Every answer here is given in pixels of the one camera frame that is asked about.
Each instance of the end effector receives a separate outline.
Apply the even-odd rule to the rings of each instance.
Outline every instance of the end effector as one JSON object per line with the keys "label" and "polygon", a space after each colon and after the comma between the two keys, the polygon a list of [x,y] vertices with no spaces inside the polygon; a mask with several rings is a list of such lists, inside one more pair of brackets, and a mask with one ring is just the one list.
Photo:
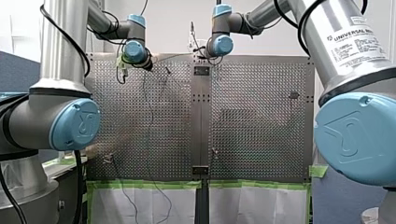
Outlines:
{"label": "end effector", "polygon": [[146,20],[129,15],[126,21],[111,21],[93,2],[89,2],[88,24],[96,37],[104,40],[125,39],[122,60],[133,67],[152,69],[151,54],[146,48]]}
{"label": "end effector", "polygon": [[128,22],[131,29],[125,44],[125,51],[121,55],[122,60],[134,67],[151,71],[153,66],[151,53],[145,43],[146,20],[142,16],[130,15]]}

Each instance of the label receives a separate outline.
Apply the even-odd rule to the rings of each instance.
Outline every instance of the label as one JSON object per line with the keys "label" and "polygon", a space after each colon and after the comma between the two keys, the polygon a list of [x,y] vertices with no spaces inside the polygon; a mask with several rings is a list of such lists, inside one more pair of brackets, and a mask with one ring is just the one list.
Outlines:
{"label": "label", "polygon": [[367,19],[364,17],[351,17],[350,19],[355,25],[367,25]]}
{"label": "label", "polygon": [[387,59],[373,30],[367,25],[355,25],[326,36],[323,40],[338,75],[347,75],[353,66],[378,59]]}

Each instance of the perforated metal panel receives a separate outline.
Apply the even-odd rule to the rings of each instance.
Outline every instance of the perforated metal panel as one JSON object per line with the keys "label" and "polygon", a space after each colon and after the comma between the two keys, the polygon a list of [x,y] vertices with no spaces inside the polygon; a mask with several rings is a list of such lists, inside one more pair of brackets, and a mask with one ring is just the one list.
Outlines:
{"label": "perforated metal panel", "polygon": [[129,69],[124,85],[114,54],[92,59],[87,82],[103,116],[88,178],[191,179],[190,57],[157,63],[152,73]]}
{"label": "perforated metal panel", "polygon": [[313,86],[305,58],[235,56],[214,69],[211,178],[306,181]]}
{"label": "perforated metal panel", "polygon": [[193,67],[210,64],[178,56],[153,73],[129,69],[125,85],[114,54],[91,58],[87,86],[103,117],[90,180],[191,180],[193,165],[210,165],[213,179],[307,181],[314,66],[306,58],[228,56],[200,77]]}

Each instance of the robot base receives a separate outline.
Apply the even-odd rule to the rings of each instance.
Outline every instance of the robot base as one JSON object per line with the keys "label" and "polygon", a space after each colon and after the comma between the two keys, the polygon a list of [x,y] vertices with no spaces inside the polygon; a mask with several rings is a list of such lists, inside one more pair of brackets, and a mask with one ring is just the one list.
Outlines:
{"label": "robot base", "polygon": [[[58,223],[59,192],[58,182],[49,182],[48,187],[37,194],[31,195],[18,203],[26,216],[29,224],[56,224]],[[21,223],[12,205],[0,205],[0,218],[2,223]]]}
{"label": "robot base", "polygon": [[370,208],[363,212],[363,224],[394,224],[396,223],[396,191],[388,191],[379,208]]}

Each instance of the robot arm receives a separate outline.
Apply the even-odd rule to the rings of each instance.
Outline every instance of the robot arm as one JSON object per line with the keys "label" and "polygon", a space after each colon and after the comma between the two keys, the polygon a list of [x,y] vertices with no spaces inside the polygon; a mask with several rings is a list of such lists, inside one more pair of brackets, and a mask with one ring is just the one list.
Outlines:
{"label": "robot arm", "polygon": [[[0,217],[6,223],[19,223],[8,200],[21,221],[42,224],[42,217],[46,217],[46,224],[57,223],[58,184],[47,180],[38,150],[74,150],[78,157],[78,151],[98,133],[101,112],[84,85],[89,65],[85,67],[81,60],[85,56],[87,23],[99,38],[127,40],[122,55],[125,62],[146,70],[152,68],[145,47],[143,17],[131,15],[127,21],[114,23],[91,0],[46,0],[42,11],[53,23],[44,20],[40,79],[28,94],[0,93]],[[10,192],[18,203],[23,202],[25,216]],[[47,207],[35,213],[37,204]],[[77,206],[74,223],[78,223],[79,214]]]}
{"label": "robot arm", "polygon": [[127,21],[109,20],[105,13],[89,1],[88,24],[99,39],[126,39],[122,59],[134,67],[151,71],[152,60],[146,48],[146,20],[142,16],[129,15]]}
{"label": "robot arm", "polygon": [[[278,0],[282,11],[291,10],[298,23],[315,2]],[[230,53],[230,33],[259,35],[278,17],[274,0],[245,15],[217,5],[205,56]],[[301,29],[325,88],[315,126],[319,151],[330,166],[352,180],[394,186],[396,89],[386,86],[396,78],[395,65],[352,0],[321,1]]]}

